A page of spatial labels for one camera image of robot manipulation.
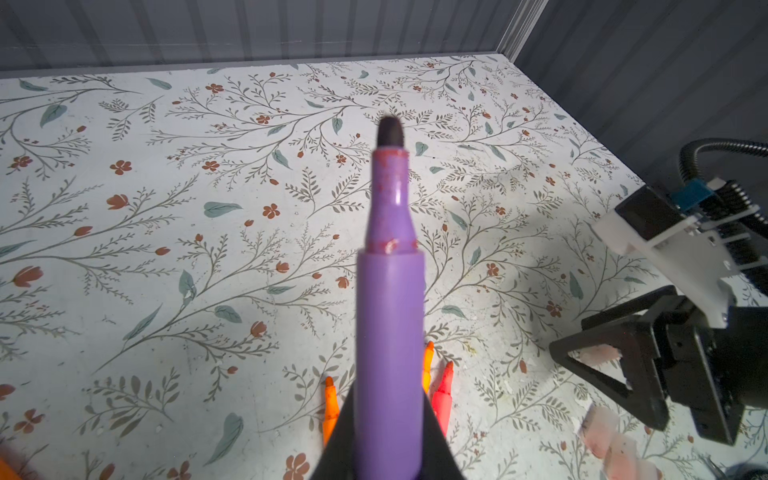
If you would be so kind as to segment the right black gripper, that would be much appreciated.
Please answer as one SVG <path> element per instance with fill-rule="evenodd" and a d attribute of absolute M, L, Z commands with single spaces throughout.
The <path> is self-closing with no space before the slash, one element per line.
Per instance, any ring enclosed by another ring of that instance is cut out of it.
<path fill-rule="evenodd" d="M 661 317 L 671 356 L 662 374 L 654 331 Z M 710 327 L 693 302 L 665 286 L 583 319 L 581 330 L 551 342 L 549 353 L 655 430 L 669 422 L 666 393 L 689 408 L 700 437 L 730 446 L 746 409 L 767 408 L 765 307 L 731 306 L 726 326 Z"/>

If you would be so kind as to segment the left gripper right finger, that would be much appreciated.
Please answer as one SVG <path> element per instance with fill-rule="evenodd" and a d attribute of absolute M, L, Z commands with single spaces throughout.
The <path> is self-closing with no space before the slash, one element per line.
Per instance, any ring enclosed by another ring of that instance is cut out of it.
<path fill-rule="evenodd" d="M 421 478 L 423 480 L 464 480 L 426 395 L 423 395 Z"/>

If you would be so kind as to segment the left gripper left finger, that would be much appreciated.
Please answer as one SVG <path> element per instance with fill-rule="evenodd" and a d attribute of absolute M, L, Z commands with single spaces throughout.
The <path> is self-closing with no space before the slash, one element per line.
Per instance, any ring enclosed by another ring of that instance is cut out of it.
<path fill-rule="evenodd" d="M 351 389 L 311 480 L 353 480 L 355 478 L 354 458 L 354 390 Z"/>

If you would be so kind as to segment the pink marker pen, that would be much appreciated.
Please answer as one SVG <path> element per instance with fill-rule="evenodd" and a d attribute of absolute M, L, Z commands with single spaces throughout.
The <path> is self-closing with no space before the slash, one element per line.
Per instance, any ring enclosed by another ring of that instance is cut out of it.
<path fill-rule="evenodd" d="M 453 377 L 454 363 L 448 362 L 443 370 L 440 384 L 432 396 L 432 409 L 444 436 L 448 433 L 453 405 Z"/>

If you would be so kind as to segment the purple marker pen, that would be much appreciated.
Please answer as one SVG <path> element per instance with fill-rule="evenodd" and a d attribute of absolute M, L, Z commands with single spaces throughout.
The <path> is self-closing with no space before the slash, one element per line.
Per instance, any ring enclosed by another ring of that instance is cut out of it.
<path fill-rule="evenodd" d="M 414 479 L 422 462 L 425 258 L 397 118 L 379 122 L 371 166 L 371 209 L 357 257 L 355 476 Z"/>

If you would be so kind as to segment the translucent pink cap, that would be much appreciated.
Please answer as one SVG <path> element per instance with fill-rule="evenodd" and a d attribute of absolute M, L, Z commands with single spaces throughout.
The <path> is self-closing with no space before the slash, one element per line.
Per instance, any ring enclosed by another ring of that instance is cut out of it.
<path fill-rule="evenodd" d="M 582 363 L 594 367 L 606 362 L 619 360 L 621 352 L 613 346 L 601 344 L 581 349 L 579 357 Z"/>

